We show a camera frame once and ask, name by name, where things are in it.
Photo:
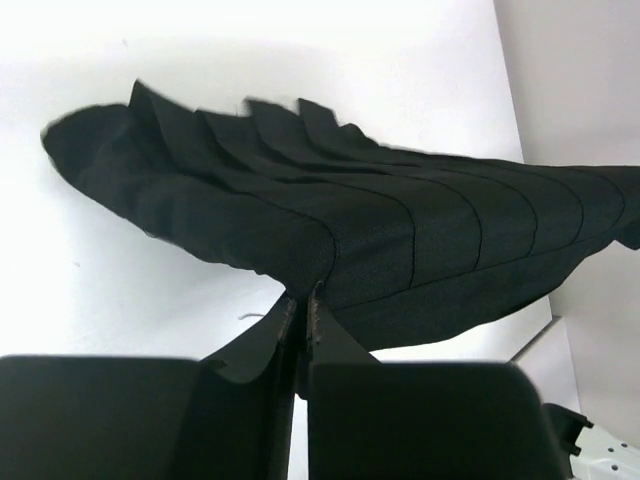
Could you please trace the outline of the black pleated skirt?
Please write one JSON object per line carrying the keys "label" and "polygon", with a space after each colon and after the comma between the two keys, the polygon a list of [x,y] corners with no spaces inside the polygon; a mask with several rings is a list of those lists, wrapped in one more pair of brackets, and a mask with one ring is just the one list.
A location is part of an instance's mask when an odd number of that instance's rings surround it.
{"label": "black pleated skirt", "polygon": [[245,116],[136,83],[42,136],[75,189],[196,258],[322,286],[365,348],[452,338],[559,287],[613,242],[639,246],[635,166],[537,166],[389,148],[300,100]]}

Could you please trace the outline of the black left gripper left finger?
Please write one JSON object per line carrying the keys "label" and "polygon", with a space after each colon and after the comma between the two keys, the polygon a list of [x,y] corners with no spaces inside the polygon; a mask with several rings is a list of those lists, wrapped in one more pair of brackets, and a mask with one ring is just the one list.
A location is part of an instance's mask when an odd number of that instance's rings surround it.
{"label": "black left gripper left finger", "polygon": [[6,356],[5,479],[283,479],[296,303],[202,360]]}

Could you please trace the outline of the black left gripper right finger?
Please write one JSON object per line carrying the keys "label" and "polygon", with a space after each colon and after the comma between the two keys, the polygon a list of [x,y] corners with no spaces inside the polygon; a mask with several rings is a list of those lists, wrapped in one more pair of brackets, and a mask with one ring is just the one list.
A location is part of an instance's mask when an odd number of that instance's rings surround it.
{"label": "black left gripper right finger", "polygon": [[382,363],[308,300],[312,479],[560,479],[537,391],[510,363]]}

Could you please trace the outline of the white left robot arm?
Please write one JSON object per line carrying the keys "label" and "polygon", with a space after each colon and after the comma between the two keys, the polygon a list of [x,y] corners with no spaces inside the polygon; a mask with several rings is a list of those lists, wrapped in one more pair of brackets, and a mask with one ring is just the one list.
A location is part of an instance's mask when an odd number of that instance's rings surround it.
{"label": "white left robot arm", "polygon": [[202,360],[5,356],[5,479],[635,479],[639,452],[507,363],[383,363],[324,293]]}

